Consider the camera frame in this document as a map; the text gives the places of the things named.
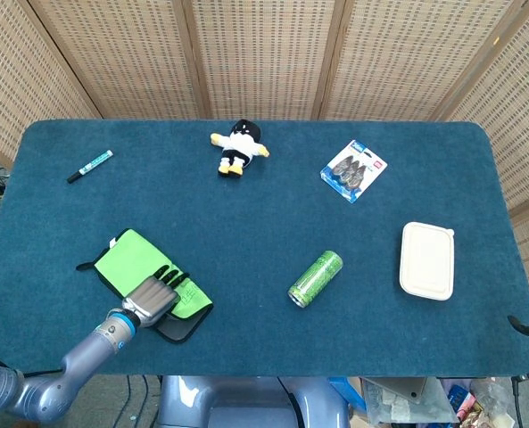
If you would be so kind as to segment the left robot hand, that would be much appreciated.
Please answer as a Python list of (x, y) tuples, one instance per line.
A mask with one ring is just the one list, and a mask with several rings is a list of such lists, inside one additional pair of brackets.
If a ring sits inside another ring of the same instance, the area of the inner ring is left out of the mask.
[(185, 282), (188, 273), (163, 265), (126, 296), (121, 307), (138, 320), (140, 327), (155, 325), (180, 300), (176, 287)]

